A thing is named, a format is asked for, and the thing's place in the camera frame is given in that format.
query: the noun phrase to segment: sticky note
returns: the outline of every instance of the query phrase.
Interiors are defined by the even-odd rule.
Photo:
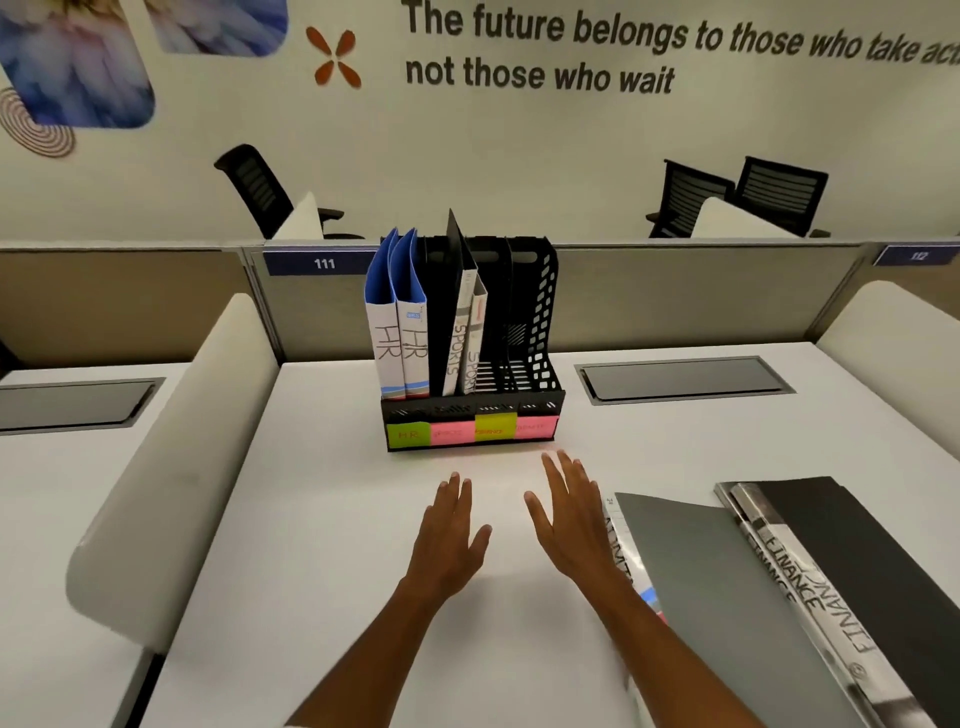
[[[476,425],[473,420],[456,423],[431,423],[430,445],[463,445],[472,443]]]
[[[537,440],[539,438],[553,437],[559,419],[560,415],[519,417],[516,420],[516,434],[514,435],[514,439]]]
[[[513,440],[516,433],[516,412],[476,416],[476,441]]]
[[[387,425],[387,444],[391,449],[430,446],[430,423]]]

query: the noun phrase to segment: hand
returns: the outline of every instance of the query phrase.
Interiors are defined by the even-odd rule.
[[[585,581],[622,572],[613,563],[600,488],[587,477],[579,460],[571,462],[563,450],[557,452],[557,457],[563,475],[547,453],[541,457],[553,498],[553,523],[547,519],[537,496],[527,491],[523,499],[546,555],[560,573],[583,589]]]
[[[493,528],[481,526],[473,543],[468,544],[472,503],[469,478],[462,491],[457,473],[450,476],[449,482],[440,484],[433,505],[428,505],[423,513],[410,566],[400,582],[402,588],[437,609],[463,589],[483,566]]]

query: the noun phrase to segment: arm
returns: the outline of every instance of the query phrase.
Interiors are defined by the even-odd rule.
[[[430,622],[483,565],[492,529],[468,542],[472,486],[454,473],[427,506],[406,575],[383,611],[287,725],[386,728]]]
[[[579,460],[559,453],[543,466],[553,523],[533,493],[524,500],[537,539],[557,569],[580,588],[603,621],[658,728],[763,728],[697,654],[634,592],[613,563],[596,482]]]

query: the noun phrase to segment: motivational quote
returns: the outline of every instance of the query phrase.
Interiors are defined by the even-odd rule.
[[[512,7],[491,10],[477,3],[471,15],[445,10],[431,0],[399,0],[411,34],[474,36],[527,43],[574,43],[582,46],[621,46],[649,51],[652,58],[636,66],[611,71],[580,61],[563,67],[498,63],[483,56],[446,56],[406,61],[407,84],[484,88],[552,88],[562,91],[665,95],[678,82],[672,64],[678,53],[735,53],[757,57],[800,57],[885,64],[957,66],[960,42],[930,42],[903,33],[857,34],[841,28],[805,32],[766,28],[752,20],[732,27],[699,23],[653,23],[617,12],[610,17],[578,10],[569,17],[516,12]]]

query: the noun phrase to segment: blue label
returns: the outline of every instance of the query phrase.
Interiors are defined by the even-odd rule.
[[[960,245],[888,245],[874,265],[950,265]]]
[[[263,262],[271,276],[365,276],[376,248],[312,248],[264,251]]]

